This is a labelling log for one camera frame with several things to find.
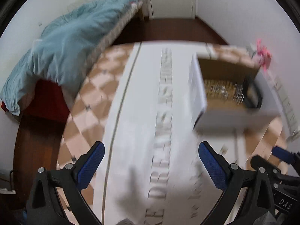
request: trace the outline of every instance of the blue blanket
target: blue blanket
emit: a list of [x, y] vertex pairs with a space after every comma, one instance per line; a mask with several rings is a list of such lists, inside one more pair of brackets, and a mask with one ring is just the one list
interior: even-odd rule
[[33, 92], [39, 79], [57, 83], [75, 98], [92, 65], [85, 60], [99, 41], [138, 0], [96, 0], [52, 21], [40, 40], [20, 59], [0, 98], [14, 115], [18, 102]]

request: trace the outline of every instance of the dark brown floor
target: dark brown floor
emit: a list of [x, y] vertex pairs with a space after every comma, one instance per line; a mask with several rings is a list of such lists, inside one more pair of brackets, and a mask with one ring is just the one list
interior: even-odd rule
[[[159, 19], [145, 22], [133, 19], [114, 44], [149, 40], [190, 40], [226, 44], [199, 19]], [[64, 126], [62, 123], [42, 118], [22, 117], [13, 164], [16, 170], [15, 189], [22, 202], [28, 199], [38, 168], [56, 168]]]

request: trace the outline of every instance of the silver bolt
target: silver bolt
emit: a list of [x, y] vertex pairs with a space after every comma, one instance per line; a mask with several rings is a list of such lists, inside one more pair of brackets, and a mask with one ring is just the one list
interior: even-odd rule
[[237, 170], [239, 168], [239, 166], [235, 163], [232, 163], [230, 166], [233, 170]]
[[72, 167], [73, 167], [74, 165], [72, 164], [72, 163], [68, 163], [67, 165], [65, 165], [65, 169], [67, 169], [67, 170], [70, 170], [70, 169], [72, 169]]
[[264, 173], [266, 170], [265, 170], [263, 167], [260, 167], [260, 168], [259, 168], [259, 171], [260, 171], [261, 173]]
[[39, 173], [42, 173], [43, 171], [45, 171], [45, 168], [40, 167], [37, 171], [38, 171]]

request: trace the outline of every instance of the blue gripper pad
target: blue gripper pad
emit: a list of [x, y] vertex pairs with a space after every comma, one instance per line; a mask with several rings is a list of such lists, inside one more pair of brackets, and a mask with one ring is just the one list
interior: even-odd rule
[[200, 143], [198, 153], [208, 174], [214, 182], [214, 185], [217, 189], [223, 190], [224, 192], [227, 188], [226, 173], [223, 171], [217, 160], [213, 157], [204, 143]]
[[85, 164], [82, 166], [77, 175], [77, 189], [86, 189], [94, 173], [96, 172], [100, 162], [102, 161], [105, 153], [105, 147], [102, 142], [95, 148], [93, 153], [89, 156]]
[[276, 156], [277, 158], [286, 162], [287, 164], [293, 164], [295, 162], [294, 154], [287, 150], [280, 148], [279, 146], [275, 146], [272, 149], [272, 155]]

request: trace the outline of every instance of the cardboard box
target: cardboard box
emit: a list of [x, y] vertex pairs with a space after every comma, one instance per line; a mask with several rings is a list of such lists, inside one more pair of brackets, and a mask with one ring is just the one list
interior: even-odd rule
[[[243, 103], [207, 98], [204, 80], [224, 80], [242, 84], [248, 76], [259, 86], [262, 93], [260, 109], [249, 109]], [[264, 78], [258, 66], [241, 62], [230, 62], [220, 57], [200, 58], [193, 55], [189, 75], [190, 101], [194, 128], [199, 130], [254, 128], [268, 126], [271, 120], [280, 116], [277, 97]]]

